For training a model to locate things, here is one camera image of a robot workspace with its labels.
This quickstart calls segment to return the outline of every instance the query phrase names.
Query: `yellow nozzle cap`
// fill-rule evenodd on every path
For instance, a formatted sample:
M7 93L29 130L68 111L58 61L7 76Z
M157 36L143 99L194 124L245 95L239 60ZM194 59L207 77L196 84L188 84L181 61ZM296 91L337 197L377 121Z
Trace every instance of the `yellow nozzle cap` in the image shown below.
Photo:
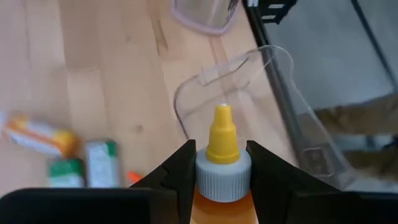
M232 120L230 105L216 107L214 121L210 127L206 158L215 164L232 164L239 160L236 127Z

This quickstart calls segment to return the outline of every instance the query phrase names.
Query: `orange object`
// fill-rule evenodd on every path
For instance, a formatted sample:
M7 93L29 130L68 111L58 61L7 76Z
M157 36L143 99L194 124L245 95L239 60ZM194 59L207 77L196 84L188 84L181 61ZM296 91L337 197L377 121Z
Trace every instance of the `orange object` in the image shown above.
M208 200L195 189L192 219L197 224L255 224L257 217L250 193L236 202L221 203Z
M130 171L127 173L127 177L130 181L130 184L135 184L137 183L139 180L142 179L142 176L137 174L136 172Z

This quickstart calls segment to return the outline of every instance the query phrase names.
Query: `black cable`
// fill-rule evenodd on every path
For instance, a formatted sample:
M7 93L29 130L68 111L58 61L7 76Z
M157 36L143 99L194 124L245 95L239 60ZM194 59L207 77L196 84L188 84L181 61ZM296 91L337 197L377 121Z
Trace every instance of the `black cable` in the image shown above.
M392 86L394 88L394 92L398 92L398 82L396 80L396 77L394 75L394 72L392 71L390 65L388 64L387 60L386 60L386 56L384 56L381 47L379 45L379 43L376 40L376 37L373 34L373 31L368 23L368 20L365 18L365 15L362 11L361 6L359 5L358 0L351 0L352 5L354 6L355 12L357 13L359 20L362 23L363 28L365 29L366 34L369 37L369 40L371 41L371 44L374 48L374 50L376 51L377 56L379 57L379 60L383 66L383 68L385 69L386 73L387 73L387 77L388 79L390 79Z

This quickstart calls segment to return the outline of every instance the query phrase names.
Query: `wooden table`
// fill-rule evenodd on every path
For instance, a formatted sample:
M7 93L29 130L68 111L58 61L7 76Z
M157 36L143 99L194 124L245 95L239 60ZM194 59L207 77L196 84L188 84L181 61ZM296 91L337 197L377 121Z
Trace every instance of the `wooden table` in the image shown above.
M123 175L147 174L185 141L172 110L179 84L256 48L242 6L221 37L189 30L169 12L170 0L0 0L0 110L84 139L113 138ZM273 97L268 104L277 127L268 136L280 139L264 137L294 162ZM0 195L45 186L47 160L0 140Z

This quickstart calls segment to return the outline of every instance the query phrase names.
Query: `bottle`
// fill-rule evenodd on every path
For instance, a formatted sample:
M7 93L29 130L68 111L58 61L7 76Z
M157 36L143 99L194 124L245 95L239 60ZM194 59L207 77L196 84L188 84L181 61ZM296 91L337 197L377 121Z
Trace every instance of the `bottle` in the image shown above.
M251 157L239 150L231 107L218 105L209 145L197 153L197 189L192 218L202 223L255 223L251 198Z
M77 153L76 135L23 115L0 112L0 130L2 138L46 154L71 158Z

